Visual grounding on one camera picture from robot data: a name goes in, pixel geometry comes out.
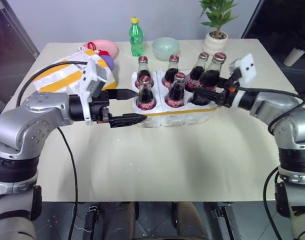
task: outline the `purple ball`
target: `purple ball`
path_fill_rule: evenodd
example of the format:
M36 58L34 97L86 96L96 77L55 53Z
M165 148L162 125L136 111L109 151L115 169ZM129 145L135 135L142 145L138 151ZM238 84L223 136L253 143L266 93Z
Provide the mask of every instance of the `purple ball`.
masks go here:
M113 71L114 68L115 68L114 59L111 56L108 56L108 55L101 55L100 57L106 62L106 64L108 65L109 69L111 71Z

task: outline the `black cable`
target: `black cable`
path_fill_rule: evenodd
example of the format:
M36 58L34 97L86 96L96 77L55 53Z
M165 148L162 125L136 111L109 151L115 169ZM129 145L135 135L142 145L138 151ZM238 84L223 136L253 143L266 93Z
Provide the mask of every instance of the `black cable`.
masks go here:
M71 158L71 163L72 163L72 169L73 169L73 176L74 176L74 208L73 208L73 216L72 216L72 222L70 225L70 229L69 229L69 235L68 235L68 239L72 239L72 235L73 235L73 230L74 230L74 225L75 225L75 221L76 221L76 216L77 216L77 211L78 211L78 182L77 182L77 171L76 171L76 165L75 165L75 161L74 161L74 156L73 156L73 152L71 150L71 148L69 147L69 144L67 142L67 139L63 133L63 131L57 127L58 131L60 132L62 139L64 141L64 143L67 146L67 149L69 151L70 154L70 158Z
M274 223L273 217L272 217L272 215L269 211L268 204L267 204L267 196L266 196L267 195L267 186L268 186L269 180L272 178L274 173L277 172L277 171L278 171L278 167L276 167L274 170L272 170L272 172L266 178L266 181L264 182L264 185L263 185L262 198L263 198L263 206L264 206L264 209L266 211L269 222L271 224L271 227L272 227L274 233L276 234L277 239L278 240L283 240L282 237L280 236L279 232L278 232L278 229L277 229L277 227Z
M301 100L305 100L305 96L300 96L299 94L288 92L288 91L281 91L281 90L274 90L274 89L266 89L266 88L247 88L247 87L241 87L241 86L234 86L238 90L242 91L253 91L253 92L266 92L266 93L273 93L273 94L283 94L292 96L295 98L299 98Z
M67 64L79 64L79 65L86 65L87 62L85 61L63 61L63 62L57 62L54 64L51 64L41 70L39 70L38 72L36 72L34 75L32 75L29 80L22 86L18 97L17 97L17 101L16 101L16 107L19 107L22 101L22 97L24 95L24 92L26 91L27 87L29 86L29 84L31 84L35 78L37 78L40 74L44 73L45 71L57 67L57 66L61 66L61 65L67 65ZM74 231L74 225L75 225L75 221L76 221L76 216L77 216L77 211L78 211L78 180L77 180L77 171L76 171L76 165L75 165L75 160L74 160L74 156L73 156L73 152L67 142L67 139L63 133L63 131L57 127L58 131L60 132L62 139L64 141L64 143L66 144L66 147L69 151L70 154L70 158L71 158L71 163L72 163L72 169L73 169L73 176L74 176L74 189L75 189L75 202L74 202L74 208L73 208L73 216L72 216L72 221L71 221L71 225L70 225L70 229L69 229L69 235L68 235L68 240L72 239L72 235L73 235L73 231Z
M278 183L278 177L279 177L279 172L276 173L276 176L274 176L274 183Z
M305 231L303 231L301 234L299 234L299 237L295 240L299 240L304 234L305 234Z
M29 80L22 86L18 97L17 97L17 101L16 101L16 107L19 107L22 101L22 97L24 95L24 92L26 91L27 87L29 86L29 84L31 84L35 78L37 78L40 74L44 73L45 71L52 69L54 67L60 66L60 65L67 65L67 64L80 64L80 65L86 65L87 62L86 61L61 61L61 62L57 62L54 64L51 64L49 66L46 66L45 68L39 70L38 72L36 72L34 75L32 75Z
M269 123L268 125L268 132L271 134L271 135L274 135L274 131L272 129L273 125L275 123L277 123L280 119L288 116L289 114L291 114L292 112L296 111L297 109L301 108L302 106L305 105L305 100L301 103L301 104L298 104L297 106L293 107L292 109L290 109L289 111L286 111L285 113L279 115L278 117L276 117L274 120L271 121L271 123Z

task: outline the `beige tabletop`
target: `beige tabletop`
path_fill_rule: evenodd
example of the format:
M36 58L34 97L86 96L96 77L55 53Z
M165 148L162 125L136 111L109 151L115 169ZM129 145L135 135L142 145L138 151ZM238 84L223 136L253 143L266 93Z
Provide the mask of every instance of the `beige tabletop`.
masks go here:
M202 40L180 43L179 68L191 69ZM28 77L54 61L78 51L81 43L49 43L40 53L5 110L15 107L19 89ZM118 88L130 88L138 60L128 42L117 43ZM256 39L230 39L222 77L229 63L253 54L257 77L253 87L294 92L281 70ZM145 55L151 71L168 67ZM29 86L24 97L36 89ZM131 113L132 102L110 103L114 115ZM267 126L242 109L218 109L207 122L179 127L110 128L76 122L62 127L72 149L78 176L79 201L260 201L264 181L279 164L278 148ZM74 201L74 175L69 153L57 130L48 137L38 165L43 201ZM268 187L274 199L274 187Z

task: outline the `black floor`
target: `black floor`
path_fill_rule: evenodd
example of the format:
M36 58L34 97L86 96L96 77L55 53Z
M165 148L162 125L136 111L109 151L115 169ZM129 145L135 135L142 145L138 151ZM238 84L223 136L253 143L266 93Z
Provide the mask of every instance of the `black floor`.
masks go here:
M85 214L88 207L94 204L88 202L79 205L76 224L78 227L84 226ZM212 234L211 223L207 220L207 214L202 202L194 203L205 224L209 236L212 240L220 238ZM110 214L118 206L117 202L103 203ZM243 240L275 240L269 220L264 211L263 203L254 202L234 202L231 204L235 213L237 225ZM280 231L283 240L292 240L291 226L287 218L278 215L273 201L268 203L273 219ZM44 202L41 216L34 222L38 240L66 240L70 224L72 221L72 203L66 202ZM139 218L135 225L136 238L148 236L176 236L177 232L171 221L171 202L140 202ZM219 219L222 239L229 240L229 234L223 218ZM100 240L102 236L103 219L99 219L94 231L94 239ZM74 240L81 240L83 230L74 229Z

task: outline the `white foam holder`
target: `white foam holder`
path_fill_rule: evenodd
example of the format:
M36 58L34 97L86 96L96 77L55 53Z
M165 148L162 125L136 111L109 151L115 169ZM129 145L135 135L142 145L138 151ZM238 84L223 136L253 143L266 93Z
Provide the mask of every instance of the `white foam holder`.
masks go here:
M187 75L190 73L190 70L185 70L181 72ZM169 89L165 87L162 83L162 79L165 76L165 73L166 72L163 70L157 71L159 94L161 99L162 111L164 113L161 118L161 125L165 127L171 127L180 126L183 124L201 124L205 122L214 113L217 105L213 102L210 102L206 106L198 106L191 102L188 102L188 100L193 96L193 93L186 90L184 90L183 94L183 106L175 108L167 105L165 102L165 97L168 94Z
M181 71L184 74L189 74L190 71ZM180 125L192 125L201 124L205 122L211 115L214 114L217 109L217 105L210 102L206 106L194 105L188 100L193 96L192 92L184 90L183 103L181 107L170 107L165 103L165 97L169 92L169 89L162 83L162 79L165 76L165 71L158 70L150 72L150 76L154 81L152 87L152 93L157 101L156 106L151 110L141 110L136 105L136 98L132 101L133 111L137 114L147 115L147 119L140 123L144 128L156 128L161 126L172 127ZM137 73L134 72L131 76L131 88L135 92L139 92L135 86L137 79Z

